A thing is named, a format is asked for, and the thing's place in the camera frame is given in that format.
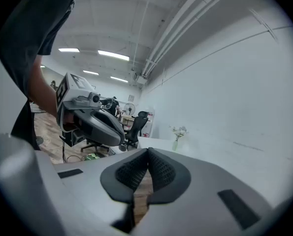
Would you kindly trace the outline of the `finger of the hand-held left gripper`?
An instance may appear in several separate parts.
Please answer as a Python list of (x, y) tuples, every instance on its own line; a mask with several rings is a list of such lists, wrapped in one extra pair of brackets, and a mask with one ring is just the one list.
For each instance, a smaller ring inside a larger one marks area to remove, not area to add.
[(94, 123), (95, 138), (99, 140), (124, 140), (124, 130), (119, 121), (107, 110), (91, 111), (91, 122)]
[(115, 147), (124, 141), (122, 125), (108, 111), (74, 111), (73, 121), (84, 136), (95, 142)]

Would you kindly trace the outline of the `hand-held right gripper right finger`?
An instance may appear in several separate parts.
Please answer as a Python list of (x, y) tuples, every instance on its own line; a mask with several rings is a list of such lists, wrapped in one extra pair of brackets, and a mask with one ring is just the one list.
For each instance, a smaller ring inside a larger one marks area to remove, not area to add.
[(152, 180), (163, 163), (173, 174), (153, 188), (138, 236), (243, 236), (272, 211), (265, 198), (223, 168), (162, 149), (148, 149)]

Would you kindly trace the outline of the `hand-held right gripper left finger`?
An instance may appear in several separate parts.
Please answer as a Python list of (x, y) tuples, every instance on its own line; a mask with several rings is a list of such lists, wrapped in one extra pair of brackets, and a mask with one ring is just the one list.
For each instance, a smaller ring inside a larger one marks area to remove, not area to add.
[(129, 157), (137, 151), (134, 149), (93, 161), (55, 164), (54, 168), (57, 172), (72, 169), (82, 170), (83, 172), (78, 175), (63, 178), (64, 185), (90, 212), (103, 222), (112, 225), (125, 216), (127, 205), (116, 202), (109, 197), (101, 186), (100, 174), (109, 165)]

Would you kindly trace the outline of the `person's left hand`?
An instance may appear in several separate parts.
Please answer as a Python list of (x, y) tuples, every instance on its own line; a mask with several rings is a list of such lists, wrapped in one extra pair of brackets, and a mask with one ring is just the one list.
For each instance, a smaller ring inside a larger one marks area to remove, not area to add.
[(74, 115), (70, 112), (66, 112), (63, 116), (63, 130), (64, 132), (69, 132), (75, 129), (74, 125)]

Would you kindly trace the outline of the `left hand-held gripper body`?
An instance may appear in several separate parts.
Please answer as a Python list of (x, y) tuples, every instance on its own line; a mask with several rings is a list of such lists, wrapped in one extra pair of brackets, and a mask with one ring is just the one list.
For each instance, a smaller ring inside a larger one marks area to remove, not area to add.
[(61, 139), (70, 147), (80, 143), (86, 136), (75, 126), (69, 132), (63, 130), (63, 116), (66, 112), (92, 111), (101, 109), (100, 95), (83, 77), (66, 73), (56, 89), (57, 123), (62, 130)]

